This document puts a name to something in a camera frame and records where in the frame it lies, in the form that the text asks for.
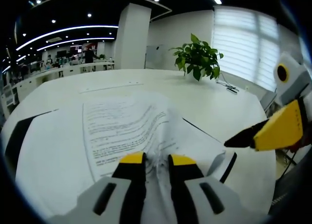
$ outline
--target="green leaves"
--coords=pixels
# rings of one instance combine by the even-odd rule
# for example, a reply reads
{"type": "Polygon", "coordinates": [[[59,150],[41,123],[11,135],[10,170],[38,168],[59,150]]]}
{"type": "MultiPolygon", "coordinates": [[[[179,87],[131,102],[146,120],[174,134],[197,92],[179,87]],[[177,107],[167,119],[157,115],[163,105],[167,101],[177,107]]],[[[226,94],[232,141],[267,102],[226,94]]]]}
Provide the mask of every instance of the green leaves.
{"type": "Polygon", "coordinates": [[[192,33],[191,33],[191,41],[193,43],[200,43],[200,40],[192,33]]]}
{"type": "Polygon", "coordinates": [[[193,69],[193,76],[194,78],[199,81],[200,80],[200,76],[201,76],[201,73],[200,73],[200,68],[199,67],[194,67],[193,69]]]}
{"type": "Polygon", "coordinates": [[[221,59],[224,55],[211,48],[206,41],[200,41],[194,34],[191,34],[191,41],[192,43],[184,43],[182,47],[172,48],[176,50],[175,66],[187,74],[193,71],[193,76],[198,81],[202,75],[210,76],[210,79],[218,78],[220,76],[218,58],[221,59]]]}
{"type": "Polygon", "coordinates": [[[190,47],[186,47],[185,48],[185,52],[189,54],[191,52],[191,48],[190,47]]]}
{"type": "Polygon", "coordinates": [[[193,68],[194,68],[194,65],[193,65],[193,64],[191,64],[190,66],[188,66],[188,68],[187,68],[187,74],[189,74],[189,73],[193,70],[193,68]]]}
{"type": "Polygon", "coordinates": [[[215,53],[218,53],[218,50],[217,50],[217,49],[211,49],[211,50],[210,50],[210,54],[215,54],[215,53]]]}
{"type": "Polygon", "coordinates": [[[220,76],[220,67],[217,66],[214,68],[214,78],[217,79],[220,76]]]}

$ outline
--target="chair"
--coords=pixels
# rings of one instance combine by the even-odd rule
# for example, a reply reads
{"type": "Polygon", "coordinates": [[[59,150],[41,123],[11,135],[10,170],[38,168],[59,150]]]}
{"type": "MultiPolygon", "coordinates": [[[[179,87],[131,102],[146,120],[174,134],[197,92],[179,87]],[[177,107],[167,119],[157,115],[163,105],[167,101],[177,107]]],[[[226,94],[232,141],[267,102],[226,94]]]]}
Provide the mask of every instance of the chair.
{"type": "Polygon", "coordinates": [[[5,95],[5,103],[7,107],[11,105],[16,105],[17,102],[11,84],[3,87],[3,93],[5,95]]]}
{"type": "Polygon", "coordinates": [[[114,70],[114,65],[113,64],[107,64],[107,69],[108,70],[114,70]]]}

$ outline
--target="paper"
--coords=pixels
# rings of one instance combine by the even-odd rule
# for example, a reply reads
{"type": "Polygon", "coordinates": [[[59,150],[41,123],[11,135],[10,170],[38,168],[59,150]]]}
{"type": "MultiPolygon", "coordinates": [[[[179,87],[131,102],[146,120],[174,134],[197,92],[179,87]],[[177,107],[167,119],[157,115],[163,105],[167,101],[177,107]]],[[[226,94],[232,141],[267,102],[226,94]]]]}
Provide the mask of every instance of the paper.
{"type": "Polygon", "coordinates": [[[144,151],[157,158],[153,154],[177,144],[166,132],[174,127],[177,115],[160,105],[134,97],[83,105],[84,140],[95,181],[111,175],[129,153],[144,151]]]}
{"type": "Polygon", "coordinates": [[[176,223],[167,158],[170,153],[196,160],[206,174],[225,152],[220,142],[185,122],[170,101],[156,93],[110,98],[83,105],[83,130],[94,181],[111,176],[122,157],[147,153],[147,196],[142,223],[176,223]]]}

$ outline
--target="person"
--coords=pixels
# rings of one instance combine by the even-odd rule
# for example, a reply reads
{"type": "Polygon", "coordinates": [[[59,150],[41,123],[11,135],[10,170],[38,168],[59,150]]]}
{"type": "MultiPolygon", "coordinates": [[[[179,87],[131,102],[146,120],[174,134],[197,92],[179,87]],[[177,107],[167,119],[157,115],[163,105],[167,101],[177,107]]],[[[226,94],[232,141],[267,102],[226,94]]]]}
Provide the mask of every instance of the person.
{"type": "Polygon", "coordinates": [[[90,48],[88,48],[85,53],[85,63],[92,63],[94,57],[97,56],[93,53],[93,51],[90,48]]]}
{"type": "Polygon", "coordinates": [[[50,69],[51,67],[52,67],[52,63],[53,63],[53,61],[52,61],[52,59],[51,59],[51,55],[48,55],[48,59],[47,59],[47,61],[46,61],[46,63],[45,63],[45,68],[48,70],[48,69],[50,69]]]}

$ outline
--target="robotic arm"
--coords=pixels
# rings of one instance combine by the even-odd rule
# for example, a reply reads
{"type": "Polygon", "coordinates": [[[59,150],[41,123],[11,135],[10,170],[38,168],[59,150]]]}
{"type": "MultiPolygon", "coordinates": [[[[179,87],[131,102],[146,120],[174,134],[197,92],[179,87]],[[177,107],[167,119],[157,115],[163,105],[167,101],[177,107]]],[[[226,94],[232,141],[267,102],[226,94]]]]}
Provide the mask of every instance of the robotic arm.
{"type": "Polygon", "coordinates": [[[261,123],[239,132],[226,147],[273,150],[308,145],[312,122],[312,81],[300,59],[283,52],[274,70],[277,101],[282,109],[261,123]]]}

